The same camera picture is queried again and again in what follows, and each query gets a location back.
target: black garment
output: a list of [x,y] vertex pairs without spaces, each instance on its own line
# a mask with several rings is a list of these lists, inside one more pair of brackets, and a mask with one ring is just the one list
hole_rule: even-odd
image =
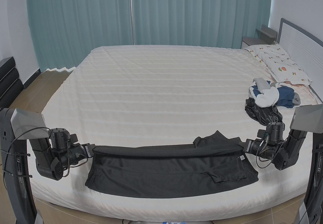
[[268,125],[273,122],[282,122],[283,116],[278,112],[277,106],[261,108],[256,105],[255,100],[251,97],[245,101],[245,111],[254,120],[258,121],[262,125]]
[[186,145],[97,146],[85,185],[136,198],[180,198],[236,189],[258,181],[239,142],[239,137],[227,139],[216,131]]

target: white bed sheet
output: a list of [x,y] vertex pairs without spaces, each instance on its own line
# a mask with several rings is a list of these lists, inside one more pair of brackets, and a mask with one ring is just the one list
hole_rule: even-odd
[[[241,49],[192,46],[110,46],[94,49],[43,110],[50,128],[76,133],[80,143],[147,146],[191,143],[219,130],[228,138],[256,138],[264,128],[244,111],[252,79],[273,80]],[[302,105],[317,104],[297,86]],[[294,109],[279,107],[286,124]],[[60,181],[41,177],[29,157],[33,194],[92,214],[142,221],[202,221],[258,212],[306,191],[312,133],[296,165],[278,171],[256,166],[259,181],[235,190],[189,198],[142,199],[99,193],[84,186],[91,160]]]

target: white headboard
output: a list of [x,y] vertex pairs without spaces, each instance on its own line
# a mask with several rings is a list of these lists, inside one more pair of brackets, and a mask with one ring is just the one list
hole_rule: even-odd
[[310,88],[323,100],[323,42],[299,26],[280,20],[277,42],[312,79]]

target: curtain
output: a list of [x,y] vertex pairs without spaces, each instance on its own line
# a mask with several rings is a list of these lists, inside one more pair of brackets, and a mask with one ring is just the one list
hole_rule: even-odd
[[76,67],[102,45],[133,44],[130,0],[27,0],[40,69]]
[[240,48],[268,25],[271,0],[132,0],[135,44]]

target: pillow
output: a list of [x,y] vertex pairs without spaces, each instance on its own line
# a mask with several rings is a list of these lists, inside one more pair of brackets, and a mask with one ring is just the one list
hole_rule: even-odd
[[290,82],[293,85],[309,85],[311,79],[299,67],[279,44],[251,45],[245,48],[260,63],[264,63],[269,73],[277,82]]

